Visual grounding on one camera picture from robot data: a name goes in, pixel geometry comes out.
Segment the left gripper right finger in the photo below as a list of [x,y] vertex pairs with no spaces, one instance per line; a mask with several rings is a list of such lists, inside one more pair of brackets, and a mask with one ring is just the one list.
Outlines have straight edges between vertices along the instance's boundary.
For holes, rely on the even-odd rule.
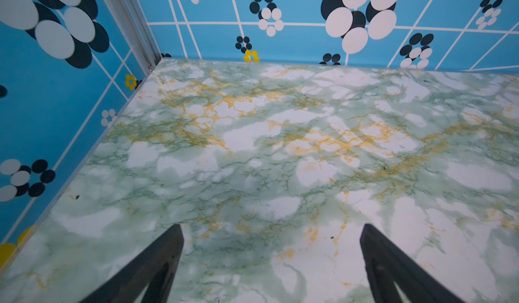
[[399,291],[411,302],[462,301],[369,223],[362,230],[360,246],[375,302],[401,302]]

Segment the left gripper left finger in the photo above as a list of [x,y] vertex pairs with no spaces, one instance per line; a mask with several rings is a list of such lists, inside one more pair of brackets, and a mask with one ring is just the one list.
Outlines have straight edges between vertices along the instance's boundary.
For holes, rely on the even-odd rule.
[[83,302],[167,302],[184,246],[175,224]]

